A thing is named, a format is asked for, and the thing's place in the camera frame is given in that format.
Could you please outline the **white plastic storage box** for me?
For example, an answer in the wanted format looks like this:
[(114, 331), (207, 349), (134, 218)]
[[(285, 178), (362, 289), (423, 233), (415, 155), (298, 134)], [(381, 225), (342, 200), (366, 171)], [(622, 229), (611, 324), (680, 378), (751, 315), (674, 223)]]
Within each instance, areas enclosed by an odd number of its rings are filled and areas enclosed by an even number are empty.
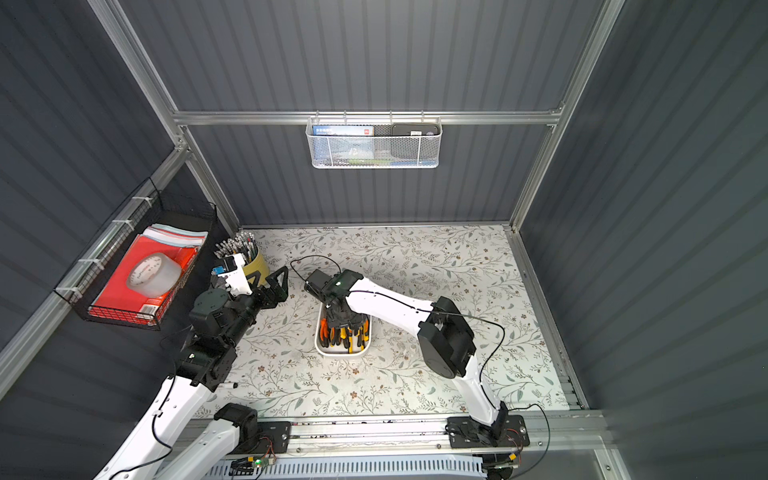
[(320, 307), (315, 329), (314, 346), (321, 356), (328, 358), (355, 359), (365, 355), (372, 340), (372, 320), (363, 316), (358, 329), (332, 327), (326, 307)]

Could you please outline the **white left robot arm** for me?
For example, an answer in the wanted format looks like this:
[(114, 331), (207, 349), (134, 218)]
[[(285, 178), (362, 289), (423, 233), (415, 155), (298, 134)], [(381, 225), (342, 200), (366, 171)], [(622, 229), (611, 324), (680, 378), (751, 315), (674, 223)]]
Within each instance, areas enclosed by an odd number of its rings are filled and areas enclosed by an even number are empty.
[(257, 446), (257, 412), (228, 404), (204, 432), (173, 460), (168, 457), (193, 414), (228, 377), (237, 345), (262, 310), (288, 298), (288, 268), (266, 277), (250, 294), (224, 288), (200, 294), (189, 314), (190, 337), (173, 358), (167, 376), (145, 414), (97, 473), (98, 479), (201, 479), (225, 455)]

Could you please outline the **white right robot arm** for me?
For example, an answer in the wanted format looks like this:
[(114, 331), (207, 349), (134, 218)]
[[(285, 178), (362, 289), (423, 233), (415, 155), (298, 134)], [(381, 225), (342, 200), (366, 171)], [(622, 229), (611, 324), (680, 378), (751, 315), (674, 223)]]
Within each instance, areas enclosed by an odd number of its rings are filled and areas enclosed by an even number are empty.
[(304, 287), (325, 307), (331, 329), (359, 330), (373, 317), (415, 337), (425, 365), (451, 380), (461, 394), (470, 420), (469, 438), (484, 446), (499, 443), (509, 409), (483, 378), (474, 331), (452, 300), (408, 297), (348, 269), (334, 276), (317, 269)]

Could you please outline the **orange black pliers in box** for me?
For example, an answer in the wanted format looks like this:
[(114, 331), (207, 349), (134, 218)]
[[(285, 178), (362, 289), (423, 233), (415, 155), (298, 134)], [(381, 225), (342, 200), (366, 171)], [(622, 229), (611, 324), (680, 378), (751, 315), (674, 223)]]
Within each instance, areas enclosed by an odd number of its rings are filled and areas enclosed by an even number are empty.
[(322, 317), (320, 320), (318, 335), (320, 345), (324, 349), (341, 344), (341, 330), (336, 327), (331, 327), (326, 317)]

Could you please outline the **yellow black pliers in box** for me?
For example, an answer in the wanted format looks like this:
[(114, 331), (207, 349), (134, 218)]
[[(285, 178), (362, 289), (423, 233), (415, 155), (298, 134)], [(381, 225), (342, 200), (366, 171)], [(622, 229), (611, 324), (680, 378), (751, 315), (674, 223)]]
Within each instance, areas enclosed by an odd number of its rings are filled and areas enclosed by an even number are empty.
[(370, 321), (368, 319), (364, 320), (357, 329), (351, 327), (341, 329), (341, 345), (350, 355), (362, 353), (369, 343), (369, 337)]

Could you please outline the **blue box in basket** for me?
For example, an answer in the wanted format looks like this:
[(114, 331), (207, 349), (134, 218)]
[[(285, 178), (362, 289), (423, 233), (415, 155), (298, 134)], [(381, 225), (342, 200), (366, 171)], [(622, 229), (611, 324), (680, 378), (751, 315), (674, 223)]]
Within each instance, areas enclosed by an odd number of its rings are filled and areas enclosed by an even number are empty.
[(373, 126), (363, 125), (313, 125), (313, 136), (369, 137), (375, 135)]

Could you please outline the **yellow pen holder cup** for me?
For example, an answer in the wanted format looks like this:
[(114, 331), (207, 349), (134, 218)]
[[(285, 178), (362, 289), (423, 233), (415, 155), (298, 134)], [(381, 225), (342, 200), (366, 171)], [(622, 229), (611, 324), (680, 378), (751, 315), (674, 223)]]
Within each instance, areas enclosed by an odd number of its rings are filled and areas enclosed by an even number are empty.
[(246, 279), (251, 285), (264, 285), (270, 275), (270, 268), (260, 250), (255, 257), (243, 267)]

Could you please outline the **bundle of pens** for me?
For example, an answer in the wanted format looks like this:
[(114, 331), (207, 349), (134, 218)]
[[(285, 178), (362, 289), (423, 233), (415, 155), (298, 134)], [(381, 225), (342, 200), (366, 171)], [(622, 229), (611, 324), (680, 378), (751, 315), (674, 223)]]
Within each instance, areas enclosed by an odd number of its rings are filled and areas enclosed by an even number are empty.
[(214, 249), (214, 254), (219, 259), (242, 254), (247, 263), (255, 260), (258, 253), (259, 248), (256, 244), (255, 235), (246, 231), (240, 231), (233, 237), (216, 244)]

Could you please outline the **floral table mat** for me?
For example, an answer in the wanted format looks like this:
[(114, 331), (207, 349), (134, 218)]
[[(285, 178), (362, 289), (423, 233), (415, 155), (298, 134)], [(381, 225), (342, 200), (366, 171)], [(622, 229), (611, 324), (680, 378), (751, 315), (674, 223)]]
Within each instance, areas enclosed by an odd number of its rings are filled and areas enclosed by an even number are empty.
[(465, 401), (424, 364), (418, 342), (381, 321), (354, 359), (315, 346), (320, 305), (303, 288), (315, 269), (347, 268), (392, 291), (447, 297), (468, 317), (484, 378), (510, 407), (569, 406), (503, 228), (492, 226), (264, 229), (254, 238), (272, 267), (294, 265), (289, 299), (258, 315), (227, 382), (197, 412), (227, 403), (263, 417), (454, 414)]

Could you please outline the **clear tape roll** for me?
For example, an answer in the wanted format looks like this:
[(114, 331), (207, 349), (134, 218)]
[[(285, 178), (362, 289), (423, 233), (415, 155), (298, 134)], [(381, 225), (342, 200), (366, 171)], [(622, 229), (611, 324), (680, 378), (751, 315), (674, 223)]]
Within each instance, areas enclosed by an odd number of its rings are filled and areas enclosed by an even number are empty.
[(147, 298), (157, 298), (176, 285), (181, 273), (181, 266), (170, 257), (154, 253), (134, 266), (127, 277), (126, 286)]

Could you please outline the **red paper packet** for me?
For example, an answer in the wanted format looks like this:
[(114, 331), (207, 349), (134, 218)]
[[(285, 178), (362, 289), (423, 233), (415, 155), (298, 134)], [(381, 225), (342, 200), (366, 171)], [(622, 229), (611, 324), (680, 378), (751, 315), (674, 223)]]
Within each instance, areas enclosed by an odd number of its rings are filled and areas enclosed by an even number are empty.
[(155, 327), (171, 293), (198, 253), (196, 246), (135, 238), (107, 284), (88, 307), (90, 316)]

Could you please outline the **black device in basket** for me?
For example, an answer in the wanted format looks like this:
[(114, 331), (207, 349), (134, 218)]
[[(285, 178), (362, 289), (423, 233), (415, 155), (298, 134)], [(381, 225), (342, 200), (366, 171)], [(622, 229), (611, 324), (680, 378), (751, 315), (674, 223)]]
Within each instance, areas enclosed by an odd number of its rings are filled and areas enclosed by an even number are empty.
[(396, 137), (439, 136), (441, 127), (434, 123), (395, 123), (391, 134)]

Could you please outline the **small circuit board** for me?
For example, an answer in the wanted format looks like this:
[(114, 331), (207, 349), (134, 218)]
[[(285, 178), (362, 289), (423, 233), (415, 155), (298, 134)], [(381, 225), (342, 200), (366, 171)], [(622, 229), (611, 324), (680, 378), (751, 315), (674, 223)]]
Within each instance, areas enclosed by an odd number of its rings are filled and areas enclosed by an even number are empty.
[(229, 465), (229, 477), (235, 479), (236, 477), (251, 476), (254, 475), (255, 479), (259, 479), (266, 469), (273, 465), (273, 457), (243, 457), (236, 460), (232, 460)]

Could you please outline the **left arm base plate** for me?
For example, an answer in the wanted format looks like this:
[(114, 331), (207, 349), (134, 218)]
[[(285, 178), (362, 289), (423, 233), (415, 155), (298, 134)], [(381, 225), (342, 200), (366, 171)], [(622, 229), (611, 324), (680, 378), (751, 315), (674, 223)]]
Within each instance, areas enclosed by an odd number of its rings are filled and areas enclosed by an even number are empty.
[(239, 427), (239, 442), (231, 454), (284, 454), (288, 450), (292, 423), (256, 421)]

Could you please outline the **aluminium front rail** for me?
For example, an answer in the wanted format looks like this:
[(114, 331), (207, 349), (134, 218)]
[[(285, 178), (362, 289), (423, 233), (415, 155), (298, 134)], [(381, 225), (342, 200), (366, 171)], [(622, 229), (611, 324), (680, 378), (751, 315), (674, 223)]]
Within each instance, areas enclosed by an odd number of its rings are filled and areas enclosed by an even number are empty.
[[(604, 415), (596, 410), (515, 410), (529, 438), (525, 454), (611, 449), (616, 446)], [(497, 446), (458, 445), (446, 430), (449, 414), (293, 417), (290, 431), (270, 443), (279, 457), (420, 455), (431, 453), (505, 453), (520, 441)]]

